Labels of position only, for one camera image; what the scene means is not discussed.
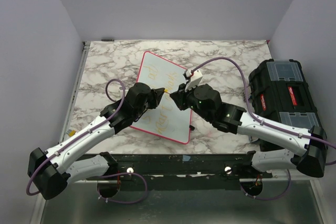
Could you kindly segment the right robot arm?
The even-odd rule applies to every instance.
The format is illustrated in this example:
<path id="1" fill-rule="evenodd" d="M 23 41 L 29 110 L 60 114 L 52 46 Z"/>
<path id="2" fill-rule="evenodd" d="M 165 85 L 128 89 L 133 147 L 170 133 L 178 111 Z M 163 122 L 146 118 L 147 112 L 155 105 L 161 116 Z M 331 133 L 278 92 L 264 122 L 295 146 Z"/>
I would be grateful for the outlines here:
<path id="1" fill-rule="evenodd" d="M 181 84 L 170 98 L 181 111 L 193 110 L 219 131 L 253 136 L 282 147 L 277 151 L 256 152 L 252 159 L 243 162 L 241 171 L 246 177 L 267 170 L 294 168 L 310 177 L 324 176 L 327 148 L 322 128 L 294 127 L 248 113 L 242 107 L 223 102 L 220 93 L 207 84 L 189 91 Z"/>

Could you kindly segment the black toolbox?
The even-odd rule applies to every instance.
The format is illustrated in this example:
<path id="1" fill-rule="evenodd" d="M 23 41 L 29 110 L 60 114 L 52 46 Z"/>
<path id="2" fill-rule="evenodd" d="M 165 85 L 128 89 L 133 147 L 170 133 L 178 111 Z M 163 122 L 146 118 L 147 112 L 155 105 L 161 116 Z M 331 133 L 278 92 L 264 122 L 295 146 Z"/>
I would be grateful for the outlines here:
<path id="1" fill-rule="evenodd" d="M 255 114 L 294 127 L 322 127 L 300 62 L 265 60 L 248 80 Z"/>

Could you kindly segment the small yellow grey object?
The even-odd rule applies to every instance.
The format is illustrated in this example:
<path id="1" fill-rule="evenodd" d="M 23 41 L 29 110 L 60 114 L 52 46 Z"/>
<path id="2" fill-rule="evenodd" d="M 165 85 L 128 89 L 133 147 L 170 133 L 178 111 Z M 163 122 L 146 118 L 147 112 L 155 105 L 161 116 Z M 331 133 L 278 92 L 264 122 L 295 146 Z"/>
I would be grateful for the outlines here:
<path id="1" fill-rule="evenodd" d="M 68 130 L 67 131 L 67 135 L 70 136 L 70 137 L 72 137 L 73 135 L 75 135 L 75 133 L 76 133 L 76 131 L 74 131 L 74 130 Z"/>

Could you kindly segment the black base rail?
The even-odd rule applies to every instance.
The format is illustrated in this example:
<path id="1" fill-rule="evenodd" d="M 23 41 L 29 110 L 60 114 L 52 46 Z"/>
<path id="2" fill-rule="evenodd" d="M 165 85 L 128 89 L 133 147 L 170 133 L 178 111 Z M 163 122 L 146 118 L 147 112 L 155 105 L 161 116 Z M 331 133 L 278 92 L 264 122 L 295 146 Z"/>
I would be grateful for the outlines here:
<path id="1" fill-rule="evenodd" d="M 121 190 L 239 190 L 240 179 L 271 178 L 251 166 L 246 154 L 108 154 L 104 175 L 118 174 Z"/>

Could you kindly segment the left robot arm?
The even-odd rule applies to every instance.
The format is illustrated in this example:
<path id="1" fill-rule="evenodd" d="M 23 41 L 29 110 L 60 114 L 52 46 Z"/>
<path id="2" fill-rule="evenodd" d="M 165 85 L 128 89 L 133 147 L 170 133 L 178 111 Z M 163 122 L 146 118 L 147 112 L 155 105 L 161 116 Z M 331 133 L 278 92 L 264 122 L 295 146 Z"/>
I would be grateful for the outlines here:
<path id="1" fill-rule="evenodd" d="M 98 154 L 87 160 L 80 160 L 80 157 L 130 127 L 147 110 L 156 109 L 165 92 L 164 88 L 152 89 L 141 82 L 129 90 L 124 85 L 121 88 L 121 99 L 107 105 L 84 129 L 61 144 L 45 151 L 38 147 L 30 153 L 27 195 L 41 194 L 45 200 L 50 200 L 63 192 L 70 182 L 100 176 L 112 179 L 116 175 L 110 154 Z"/>

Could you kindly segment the pink framed whiteboard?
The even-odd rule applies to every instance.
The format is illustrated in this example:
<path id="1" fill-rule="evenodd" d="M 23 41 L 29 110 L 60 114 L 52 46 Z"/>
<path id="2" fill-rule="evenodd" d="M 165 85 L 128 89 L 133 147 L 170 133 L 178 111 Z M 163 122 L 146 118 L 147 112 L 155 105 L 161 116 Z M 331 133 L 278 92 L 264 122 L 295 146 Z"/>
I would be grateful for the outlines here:
<path id="1" fill-rule="evenodd" d="M 140 64 L 137 82 L 145 83 L 152 89 L 165 88 L 174 92 L 185 82 L 184 71 L 184 67 L 146 51 Z M 165 93 L 159 106 L 148 110 L 131 127 L 170 141 L 187 144 L 190 141 L 191 119 L 192 111 L 179 110 Z"/>

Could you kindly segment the aluminium frame rail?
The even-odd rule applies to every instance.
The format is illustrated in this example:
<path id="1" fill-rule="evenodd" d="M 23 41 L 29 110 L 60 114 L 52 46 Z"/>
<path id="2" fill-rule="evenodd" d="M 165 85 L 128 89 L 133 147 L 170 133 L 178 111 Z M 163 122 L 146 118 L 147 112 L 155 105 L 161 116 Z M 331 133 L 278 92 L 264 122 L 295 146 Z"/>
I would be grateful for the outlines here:
<path id="1" fill-rule="evenodd" d="M 60 144 L 62 143 L 66 138 L 67 138 L 67 131 L 68 127 L 70 125 L 70 121 L 72 118 L 73 110 L 75 107 L 82 75 L 85 69 L 89 49 L 91 46 L 91 41 L 83 41 L 83 49 L 80 54 L 80 60 L 79 60 L 79 65 L 75 69 L 75 75 L 73 78 L 73 82 L 71 83 L 71 89 L 69 90 L 70 92 L 67 94 L 66 98 L 67 101 L 65 103 L 65 108 L 64 108 L 64 114 L 62 118 L 62 123 L 61 123 L 61 128 L 60 128 L 60 133 L 59 133 L 59 138 L 57 143 Z"/>

